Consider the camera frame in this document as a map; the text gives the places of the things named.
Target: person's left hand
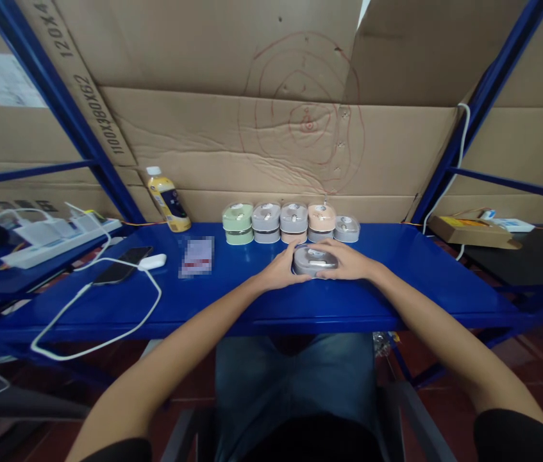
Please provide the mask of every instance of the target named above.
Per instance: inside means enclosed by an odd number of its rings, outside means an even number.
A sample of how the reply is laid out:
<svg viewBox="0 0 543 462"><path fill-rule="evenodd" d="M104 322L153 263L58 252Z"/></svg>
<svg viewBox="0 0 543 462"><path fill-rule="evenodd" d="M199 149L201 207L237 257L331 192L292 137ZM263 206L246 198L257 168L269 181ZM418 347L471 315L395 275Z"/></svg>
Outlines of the person's left hand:
<svg viewBox="0 0 543 462"><path fill-rule="evenodd" d="M257 284L265 291L282 289L312 279L309 275L296 275L292 273L292 255L295 252L296 241L288 244L288 248L276 255L269 265L253 277Z"/></svg>

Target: green container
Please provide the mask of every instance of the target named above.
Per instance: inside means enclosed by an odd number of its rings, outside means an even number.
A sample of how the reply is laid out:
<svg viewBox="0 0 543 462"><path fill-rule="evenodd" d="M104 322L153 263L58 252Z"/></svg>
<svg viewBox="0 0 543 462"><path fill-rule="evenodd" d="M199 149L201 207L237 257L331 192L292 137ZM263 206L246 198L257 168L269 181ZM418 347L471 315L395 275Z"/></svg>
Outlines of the green container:
<svg viewBox="0 0 543 462"><path fill-rule="evenodd" d="M226 234L226 242L230 245L249 244L254 239L252 231L252 211L254 207L248 202L229 204L222 213L222 227Z"/></svg>

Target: jeans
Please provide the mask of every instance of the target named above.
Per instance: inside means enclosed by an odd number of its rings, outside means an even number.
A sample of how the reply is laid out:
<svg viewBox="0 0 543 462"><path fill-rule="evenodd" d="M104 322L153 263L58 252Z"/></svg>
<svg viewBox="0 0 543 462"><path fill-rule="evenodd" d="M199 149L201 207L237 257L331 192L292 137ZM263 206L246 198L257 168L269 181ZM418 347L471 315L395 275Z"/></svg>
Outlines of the jeans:
<svg viewBox="0 0 543 462"><path fill-rule="evenodd" d="M331 413L374 431L372 334L325 334L289 357L267 337L216 348L216 462L238 461L291 418Z"/></svg>

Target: forearm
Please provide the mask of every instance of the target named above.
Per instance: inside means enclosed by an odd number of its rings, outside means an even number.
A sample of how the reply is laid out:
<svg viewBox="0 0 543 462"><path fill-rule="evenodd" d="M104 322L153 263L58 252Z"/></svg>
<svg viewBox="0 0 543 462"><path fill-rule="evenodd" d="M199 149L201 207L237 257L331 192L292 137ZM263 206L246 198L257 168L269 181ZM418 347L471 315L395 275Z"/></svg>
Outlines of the forearm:
<svg viewBox="0 0 543 462"><path fill-rule="evenodd" d="M145 436L156 409L263 292L255 278L247 280L196 314L124 372L85 420L67 462L80 461L116 441Z"/></svg>
<svg viewBox="0 0 543 462"><path fill-rule="evenodd" d="M449 313L382 265L370 281L408 328L458 379L477 412L502 407L543 422L543 412L517 376Z"/></svg>

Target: person's right hand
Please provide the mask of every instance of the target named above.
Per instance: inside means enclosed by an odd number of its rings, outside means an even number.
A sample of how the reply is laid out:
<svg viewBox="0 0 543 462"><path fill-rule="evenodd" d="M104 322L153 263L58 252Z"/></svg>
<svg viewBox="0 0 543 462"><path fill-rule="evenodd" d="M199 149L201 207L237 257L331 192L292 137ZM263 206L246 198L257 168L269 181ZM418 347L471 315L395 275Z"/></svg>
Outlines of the person's right hand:
<svg viewBox="0 0 543 462"><path fill-rule="evenodd" d="M316 273L316 277L322 279L372 279L377 272L385 268L382 263L367 258L362 253L334 239L325 239L317 244L310 244L309 247L329 252L340 263L337 269Z"/></svg>

